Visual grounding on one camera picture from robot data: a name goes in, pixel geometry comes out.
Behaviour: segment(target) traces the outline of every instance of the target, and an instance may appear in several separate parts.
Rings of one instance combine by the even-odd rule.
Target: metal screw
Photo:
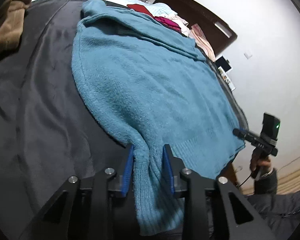
[[[222,184],[226,184],[228,182],[228,179],[226,177],[220,177],[218,180]]]
[[[114,169],[113,168],[106,168],[105,173],[108,174],[108,175],[111,175],[111,174],[114,173]]]
[[[71,176],[71,177],[68,179],[68,181],[69,181],[70,183],[76,183],[76,182],[78,181],[78,177],[76,177],[76,176]]]
[[[186,175],[189,175],[189,174],[191,174],[191,169],[188,169],[188,168],[183,168],[182,169],[182,172],[184,173],[184,174],[186,174]]]

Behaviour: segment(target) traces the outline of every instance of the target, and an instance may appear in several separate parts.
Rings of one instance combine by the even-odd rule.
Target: blue sweater
[[[105,131],[134,150],[134,194],[142,235],[177,227],[182,200],[165,190],[162,147],[215,178],[244,146],[238,120],[195,41],[146,14],[83,4],[72,71],[87,108]]]

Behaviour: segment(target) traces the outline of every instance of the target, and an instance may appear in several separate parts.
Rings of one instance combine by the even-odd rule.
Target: sweater sleeve
[[[276,194],[278,187],[277,171],[273,169],[268,176],[254,182],[255,194]]]

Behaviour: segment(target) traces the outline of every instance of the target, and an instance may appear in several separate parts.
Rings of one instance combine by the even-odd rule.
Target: person
[[[277,170],[273,168],[270,157],[259,159],[261,150],[254,149],[250,161],[250,170],[263,167],[259,180],[254,181],[254,194],[247,200],[278,240],[287,240],[300,223],[300,191],[277,195]]]

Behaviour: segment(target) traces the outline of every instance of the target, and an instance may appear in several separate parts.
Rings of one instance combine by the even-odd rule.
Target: white wall
[[[235,98],[250,129],[260,132],[264,112],[281,119],[273,158],[281,168],[300,156],[300,14],[290,0],[196,0],[223,19],[238,39],[223,56],[230,61]],[[252,58],[243,53],[250,50]],[[243,181],[249,175],[252,147],[237,156],[235,167]],[[300,159],[280,171],[285,175],[300,167]]]

